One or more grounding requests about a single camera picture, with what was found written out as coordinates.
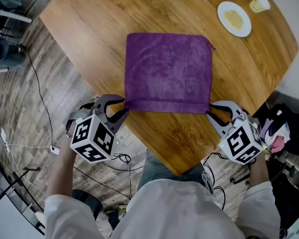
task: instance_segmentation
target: power strip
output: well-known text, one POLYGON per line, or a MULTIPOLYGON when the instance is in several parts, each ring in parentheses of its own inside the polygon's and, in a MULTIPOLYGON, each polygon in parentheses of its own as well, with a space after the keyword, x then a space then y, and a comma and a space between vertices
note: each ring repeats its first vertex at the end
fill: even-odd
POLYGON ((59 148, 57 148, 57 147, 55 147, 55 146, 53 146, 53 145, 50 145, 50 150, 51 150, 51 152, 53 152, 54 154, 59 155, 59 152, 60 152, 60 149, 59 149, 59 148))
POLYGON ((9 148, 9 144, 8 144, 7 142, 5 142, 5 147, 6 147, 7 152, 10 153, 11 150, 10 150, 10 148, 9 148))

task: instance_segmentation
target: white plate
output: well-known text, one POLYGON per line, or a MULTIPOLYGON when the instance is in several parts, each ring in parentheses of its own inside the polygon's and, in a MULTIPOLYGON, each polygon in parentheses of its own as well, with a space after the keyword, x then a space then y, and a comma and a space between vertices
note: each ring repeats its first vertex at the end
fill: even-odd
POLYGON ((217 8, 217 14, 220 19, 220 22, 224 27, 231 32, 233 35, 239 37, 245 37, 251 32, 251 22, 247 13, 242 9, 238 4, 234 2, 222 2, 217 8), (224 13, 228 10, 235 10, 243 19, 243 27, 241 29, 234 28, 229 21, 225 18, 224 13))

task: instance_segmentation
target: wooden floor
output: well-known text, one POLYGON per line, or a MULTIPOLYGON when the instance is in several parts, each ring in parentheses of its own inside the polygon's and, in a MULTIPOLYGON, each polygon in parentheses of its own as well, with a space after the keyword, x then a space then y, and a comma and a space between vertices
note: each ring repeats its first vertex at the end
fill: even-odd
MULTIPOLYGON (((49 0, 23 1, 27 15, 34 20, 31 25, 11 20, 9 25, 13 27, 12 34, 17 38, 10 38, 10 41, 22 42, 30 51, 40 80, 41 92, 51 115, 53 144, 58 146, 64 134, 64 124, 68 114, 91 101, 97 93, 73 68, 72 63, 38 18, 47 1, 49 0)), ((0 127, 5 130, 9 144, 47 146, 51 143, 48 116, 42 105, 38 83, 28 58, 22 66, 0 74, 0 127)), ((145 146, 125 126, 119 130, 117 136, 122 141, 120 152, 132 158, 131 167, 137 168, 143 165, 146 157, 145 146)), ((48 148, 30 149, 11 146, 11 153, 6 153, 0 140, 0 159, 8 175, 11 176, 12 171, 18 174, 18 168, 22 172, 21 169, 26 166, 41 167, 40 172, 29 173, 26 176, 31 184, 28 181, 24 183, 43 207, 47 179, 55 158, 56 156, 48 148)), ((113 167, 126 169, 126 164, 119 160, 107 163, 113 167)), ((222 186, 226 192, 225 212, 235 219, 247 186, 244 182, 238 185, 230 184, 229 179, 233 176, 240 178, 248 172, 248 169, 230 161, 221 160, 216 155, 213 155, 208 163, 215 174, 215 185, 222 186)), ((77 157, 75 165, 94 179, 128 195, 128 172, 114 171, 102 163, 90 165, 80 157, 77 157)), ((141 173, 142 169, 131 172, 133 194, 137 190, 141 173)), ((128 203, 126 197, 97 184, 77 170, 74 170, 74 187, 91 193, 103 203, 104 207, 128 203)), ((24 189, 17 186, 17 190, 31 202, 24 189)), ((222 193, 216 193, 222 203, 222 193)), ((99 215, 97 226, 106 238, 110 236, 112 230, 103 214, 99 215)))

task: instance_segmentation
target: pink object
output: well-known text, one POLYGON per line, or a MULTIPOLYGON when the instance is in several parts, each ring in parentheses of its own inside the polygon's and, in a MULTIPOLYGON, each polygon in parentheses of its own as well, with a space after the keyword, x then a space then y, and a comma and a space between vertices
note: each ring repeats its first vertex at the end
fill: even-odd
POLYGON ((281 151, 284 148, 284 139, 285 138, 283 136, 277 136, 276 140, 271 145, 271 153, 281 151))

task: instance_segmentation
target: jeans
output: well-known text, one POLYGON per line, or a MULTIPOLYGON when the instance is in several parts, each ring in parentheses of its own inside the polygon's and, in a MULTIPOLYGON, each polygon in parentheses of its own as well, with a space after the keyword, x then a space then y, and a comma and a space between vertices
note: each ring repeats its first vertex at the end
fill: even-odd
POLYGON ((119 211, 113 211, 109 213, 109 223, 114 231, 116 226, 120 223, 119 211))
POLYGON ((201 177, 201 173, 204 171, 203 165, 198 163, 194 167, 181 175, 174 175, 166 166, 163 165, 149 150, 147 150, 147 157, 143 169, 143 173, 140 179, 138 190, 144 186, 147 182, 156 179, 170 179, 173 181, 195 181, 205 186, 205 183, 201 177))

